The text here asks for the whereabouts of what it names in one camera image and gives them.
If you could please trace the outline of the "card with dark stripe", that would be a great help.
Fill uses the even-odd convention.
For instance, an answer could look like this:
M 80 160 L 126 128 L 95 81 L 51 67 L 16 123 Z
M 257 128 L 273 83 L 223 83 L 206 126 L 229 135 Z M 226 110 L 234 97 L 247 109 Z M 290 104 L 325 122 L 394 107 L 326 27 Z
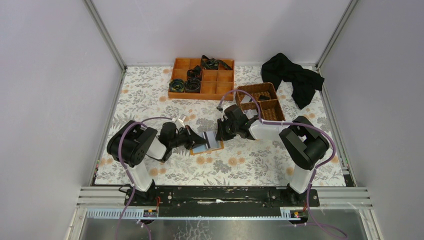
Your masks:
M 207 149 L 217 149 L 220 146 L 220 144 L 216 140 L 215 131 L 205 131 L 203 132 L 203 137 L 206 140 Z

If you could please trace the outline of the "brown wicker basket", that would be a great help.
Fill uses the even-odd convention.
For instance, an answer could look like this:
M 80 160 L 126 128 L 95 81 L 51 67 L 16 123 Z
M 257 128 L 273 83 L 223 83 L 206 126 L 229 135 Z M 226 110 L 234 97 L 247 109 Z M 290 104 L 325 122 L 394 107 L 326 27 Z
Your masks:
M 243 85 L 237 88 L 243 92 L 237 91 L 235 94 L 236 104 L 248 116 L 248 118 L 257 117 L 257 106 L 252 98 L 244 92 L 250 94 L 260 107 L 260 115 L 267 121 L 285 121 L 281 104 L 279 102 L 274 85 L 269 82 Z

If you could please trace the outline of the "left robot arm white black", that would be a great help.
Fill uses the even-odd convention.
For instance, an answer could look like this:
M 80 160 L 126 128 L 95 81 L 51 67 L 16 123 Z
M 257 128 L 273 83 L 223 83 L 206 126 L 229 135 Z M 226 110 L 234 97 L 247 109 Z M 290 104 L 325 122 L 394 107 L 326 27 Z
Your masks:
M 183 146 L 191 150 L 207 142 L 188 125 L 178 128 L 176 122 L 168 121 L 158 131 L 130 120 L 109 140 L 106 151 L 123 166 L 130 185 L 139 192 L 147 192 L 154 180 L 144 163 L 146 156 L 166 162 L 175 148 Z

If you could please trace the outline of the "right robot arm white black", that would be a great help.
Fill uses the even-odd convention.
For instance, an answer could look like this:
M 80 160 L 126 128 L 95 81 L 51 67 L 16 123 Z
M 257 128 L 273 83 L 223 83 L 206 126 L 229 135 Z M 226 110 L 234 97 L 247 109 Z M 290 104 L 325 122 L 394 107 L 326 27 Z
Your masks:
M 295 164 L 288 187 L 305 193 L 311 186 L 319 160 L 335 144 L 321 129 L 314 127 L 304 116 L 292 122 L 263 120 L 258 116 L 248 118 L 236 104 L 219 105 L 222 113 L 217 120 L 218 141 L 228 141 L 235 136 L 249 140 L 270 140 L 283 143 Z

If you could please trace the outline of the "silver card in basket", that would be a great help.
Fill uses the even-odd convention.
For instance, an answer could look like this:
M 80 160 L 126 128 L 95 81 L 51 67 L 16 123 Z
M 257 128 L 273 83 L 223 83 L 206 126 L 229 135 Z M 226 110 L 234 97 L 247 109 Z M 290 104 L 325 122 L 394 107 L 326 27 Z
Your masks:
M 248 95 L 245 95 L 243 99 L 240 101 L 241 104 L 246 104 L 251 102 L 253 102 L 253 99 Z

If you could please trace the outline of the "black card in basket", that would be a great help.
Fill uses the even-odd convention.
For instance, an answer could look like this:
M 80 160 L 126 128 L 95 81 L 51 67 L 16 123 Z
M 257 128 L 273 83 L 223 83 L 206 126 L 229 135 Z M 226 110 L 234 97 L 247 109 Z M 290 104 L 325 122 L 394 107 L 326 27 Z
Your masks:
M 270 97 L 265 96 L 265 95 L 260 95 L 259 98 L 258 98 L 259 101 L 268 101 L 270 99 L 271 99 Z

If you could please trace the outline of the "floral patterned table mat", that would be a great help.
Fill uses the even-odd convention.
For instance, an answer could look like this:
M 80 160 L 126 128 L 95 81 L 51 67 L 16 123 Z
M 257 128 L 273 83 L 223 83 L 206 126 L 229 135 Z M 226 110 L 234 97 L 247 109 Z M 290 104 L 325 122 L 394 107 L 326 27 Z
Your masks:
M 132 66 L 126 71 L 117 100 L 106 144 L 128 121 L 149 117 L 180 117 L 196 133 L 216 130 L 221 113 L 219 100 L 171 99 L 168 82 L 171 66 Z M 235 86 L 262 83 L 260 66 L 236 66 Z M 299 109 L 292 98 L 292 84 L 282 82 L 276 90 L 285 119 L 306 117 L 315 127 L 332 135 L 320 92 L 312 102 Z M 144 158 L 157 185 L 219 185 L 219 186 L 286 186 L 294 175 L 294 163 L 284 145 L 278 141 L 240 138 L 224 142 L 224 149 L 191 155 L 184 147 L 174 148 L 168 161 L 161 163 Z M 106 147 L 98 162 L 95 185 L 124 185 L 129 179 L 121 164 L 107 153 Z M 313 186 L 345 187 L 342 166 L 336 155 L 321 166 Z

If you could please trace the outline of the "orange wooden divided tray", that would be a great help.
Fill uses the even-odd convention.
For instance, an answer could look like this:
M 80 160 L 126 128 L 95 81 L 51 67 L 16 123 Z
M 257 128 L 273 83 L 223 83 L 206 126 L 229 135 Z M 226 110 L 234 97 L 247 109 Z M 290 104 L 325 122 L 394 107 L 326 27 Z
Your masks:
M 231 101 L 234 85 L 233 59 L 177 57 L 167 93 L 171 99 Z

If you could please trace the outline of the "rolled dark belt left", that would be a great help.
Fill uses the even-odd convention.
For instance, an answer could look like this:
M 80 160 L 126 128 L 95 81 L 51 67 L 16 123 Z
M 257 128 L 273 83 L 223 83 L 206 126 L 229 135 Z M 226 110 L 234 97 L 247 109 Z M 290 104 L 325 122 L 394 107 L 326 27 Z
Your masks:
M 181 78 L 172 79 L 168 86 L 168 90 L 171 93 L 184 93 L 185 89 L 185 81 Z

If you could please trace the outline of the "rolled black belt middle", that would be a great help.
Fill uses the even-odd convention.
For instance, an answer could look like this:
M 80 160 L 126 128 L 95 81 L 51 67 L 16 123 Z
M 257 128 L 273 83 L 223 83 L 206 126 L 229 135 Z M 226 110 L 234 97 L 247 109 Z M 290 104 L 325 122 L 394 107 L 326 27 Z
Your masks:
M 202 81 L 199 78 L 190 78 L 185 82 L 186 93 L 200 93 Z

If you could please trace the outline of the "rolled black belt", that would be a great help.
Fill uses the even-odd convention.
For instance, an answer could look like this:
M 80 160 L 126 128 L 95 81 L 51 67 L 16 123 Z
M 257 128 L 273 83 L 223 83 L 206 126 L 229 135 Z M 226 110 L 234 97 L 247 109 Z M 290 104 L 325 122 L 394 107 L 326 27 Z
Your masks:
M 185 82 L 186 93 L 200 93 L 202 81 L 199 78 L 190 78 Z
M 186 72 L 187 80 L 189 79 L 202 79 L 202 67 L 196 65 L 194 68 L 188 69 Z

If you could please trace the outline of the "rolled black belt upper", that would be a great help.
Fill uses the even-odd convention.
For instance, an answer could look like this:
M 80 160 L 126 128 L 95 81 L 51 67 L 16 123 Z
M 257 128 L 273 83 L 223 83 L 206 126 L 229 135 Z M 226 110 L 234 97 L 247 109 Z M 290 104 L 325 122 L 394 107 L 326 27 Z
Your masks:
M 189 79 L 202 79 L 202 67 L 196 65 L 194 68 L 188 69 L 186 72 L 187 80 Z

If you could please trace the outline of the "loose dark belt top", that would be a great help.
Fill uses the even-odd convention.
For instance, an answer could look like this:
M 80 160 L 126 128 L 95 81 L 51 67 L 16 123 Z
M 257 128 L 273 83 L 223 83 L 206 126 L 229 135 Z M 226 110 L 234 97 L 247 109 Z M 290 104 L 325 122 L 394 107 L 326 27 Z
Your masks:
M 209 58 L 206 55 L 202 55 L 200 59 L 200 65 L 206 70 L 218 70 L 219 66 L 222 66 L 225 70 L 232 71 L 233 68 L 221 59 Z

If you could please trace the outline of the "black crumpled cloth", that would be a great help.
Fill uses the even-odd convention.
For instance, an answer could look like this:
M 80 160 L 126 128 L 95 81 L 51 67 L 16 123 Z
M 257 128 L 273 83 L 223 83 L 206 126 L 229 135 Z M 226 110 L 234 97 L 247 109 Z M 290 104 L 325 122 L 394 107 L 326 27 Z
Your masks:
M 299 109 L 312 102 L 316 91 L 321 91 L 325 78 L 289 60 L 283 53 L 271 57 L 261 66 L 261 78 L 278 89 L 281 82 L 292 84 L 292 98 Z

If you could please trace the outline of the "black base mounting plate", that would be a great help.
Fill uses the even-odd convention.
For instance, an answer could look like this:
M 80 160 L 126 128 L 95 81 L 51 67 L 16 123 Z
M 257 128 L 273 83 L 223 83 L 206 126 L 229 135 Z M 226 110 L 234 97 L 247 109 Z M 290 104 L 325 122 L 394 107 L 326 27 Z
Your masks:
M 146 192 L 119 188 L 125 204 L 152 207 L 159 217 L 281 217 L 292 208 L 300 212 L 319 207 L 316 190 L 297 193 L 287 187 L 270 186 L 164 186 L 152 185 Z

